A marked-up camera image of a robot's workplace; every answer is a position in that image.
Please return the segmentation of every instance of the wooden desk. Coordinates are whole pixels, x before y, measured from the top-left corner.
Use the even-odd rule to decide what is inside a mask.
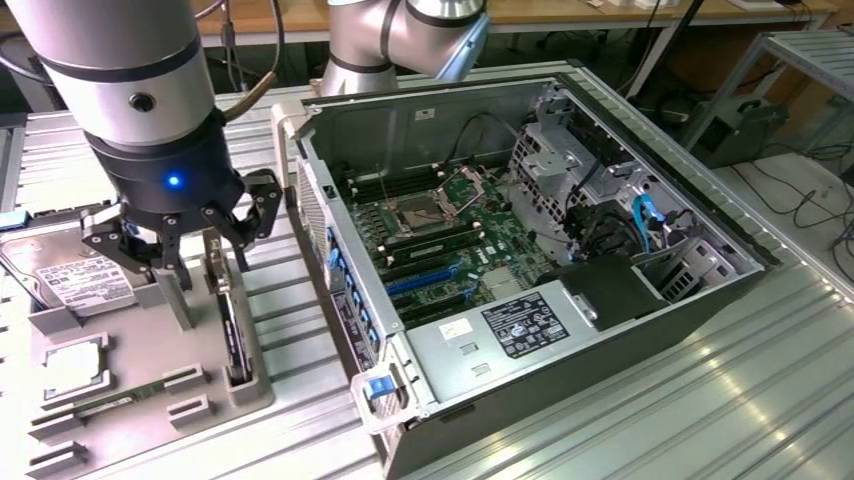
[[[193,0],[197,10],[205,8],[210,0]],[[329,40],[329,7],[326,0],[284,0],[285,27],[290,32],[289,42]],[[815,19],[824,19],[837,10],[827,0],[807,0]],[[676,24],[691,0],[683,0],[679,7],[662,8],[656,13],[654,26]],[[239,35],[250,44],[254,41],[272,43],[276,40],[269,0],[233,0],[234,23]],[[617,7],[605,3],[594,8],[582,0],[490,0],[490,20],[493,32],[518,33],[550,30],[600,30],[608,28],[637,28],[645,26],[652,10],[638,7]],[[693,24],[775,23],[792,21],[788,9],[747,11],[728,0],[707,0]],[[217,36],[221,30],[222,14],[214,13],[199,22],[202,33]]]

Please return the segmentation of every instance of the blue led light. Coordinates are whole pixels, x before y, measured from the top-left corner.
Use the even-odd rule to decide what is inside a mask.
[[[166,184],[173,188],[181,187],[183,183],[182,177],[175,174],[166,177]]]

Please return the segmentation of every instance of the psu label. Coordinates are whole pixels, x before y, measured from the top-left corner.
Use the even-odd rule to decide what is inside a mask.
[[[570,336],[540,292],[481,312],[510,358],[520,358]]]

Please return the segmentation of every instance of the metal rack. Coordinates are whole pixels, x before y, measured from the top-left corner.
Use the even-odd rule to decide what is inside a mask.
[[[680,142],[687,149],[691,150],[697,144],[719,108],[736,93],[764,53],[775,55],[781,62],[796,67],[854,102],[854,35],[847,30],[763,33],[748,48],[703,115],[689,125]],[[765,95],[781,72],[783,68],[779,68],[755,93]]]

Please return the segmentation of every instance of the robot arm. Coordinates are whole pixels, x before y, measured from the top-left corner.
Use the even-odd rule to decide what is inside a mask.
[[[461,81],[486,43],[486,0],[329,0],[324,95],[397,86],[394,64]]]
[[[241,254],[273,229],[282,199],[276,175],[261,170],[241,177],[223,126],[276,74],[221,112],[187,0],[7,3],[119,193],[119,204],[83,219],[83,240],[129,270],[175,271],[187,286],[182,235],[213,227]],[[394,88],[393,63],[462,80],[486,42],[486,0],[330,4],[326,95]],[[239,220],[233,210],[245,193],[253,207]],[[137,227],[155,232],[158,242],[145,242]]]
[[[242,178],[231,165],[229,112],[214,104],[190,3],[9,5],[119,193],[121,204],[85,218],[85,242],[134,272],[178,272],[187,286],[181,236],[214,227],[241,251],[270,234],[282,197],[273,171]],[[245,193],[254,206],[238,220]],[[158,242],[141,240],[134,227]]]

